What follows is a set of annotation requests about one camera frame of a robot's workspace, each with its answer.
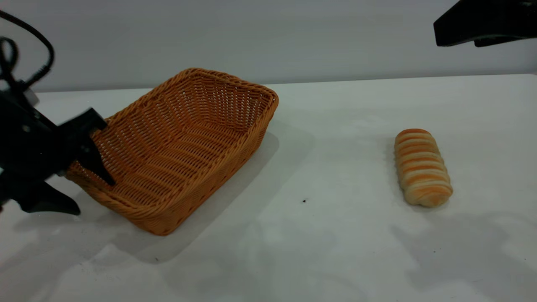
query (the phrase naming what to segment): woven rattan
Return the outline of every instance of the woven rattan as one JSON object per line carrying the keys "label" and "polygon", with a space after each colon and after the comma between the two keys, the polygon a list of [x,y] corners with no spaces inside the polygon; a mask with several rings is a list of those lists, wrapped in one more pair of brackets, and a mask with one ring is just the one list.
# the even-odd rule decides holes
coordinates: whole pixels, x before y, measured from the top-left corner
{"label": "woven rattan", "polygon": [[277,106],[264,86],[184,70],[93,134],[116,185],[78,162],[66,178],[139,228],[170,234],[252,156]]}

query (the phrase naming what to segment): table surface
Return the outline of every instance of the table surface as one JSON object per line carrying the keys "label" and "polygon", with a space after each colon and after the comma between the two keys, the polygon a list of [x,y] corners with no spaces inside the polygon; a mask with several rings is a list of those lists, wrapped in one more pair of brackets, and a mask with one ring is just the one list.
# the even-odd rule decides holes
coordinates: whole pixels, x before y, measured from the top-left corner
{"label": "table surface", "polygon": [[[536,301],[537,76],[269,85],[252,159],[154,236],[53,177],[79,217],[0,214],[0,301]],[[148,89],[39,94],[60,123]],[[454,194],[410,206],[393,143],[436,138]]]}

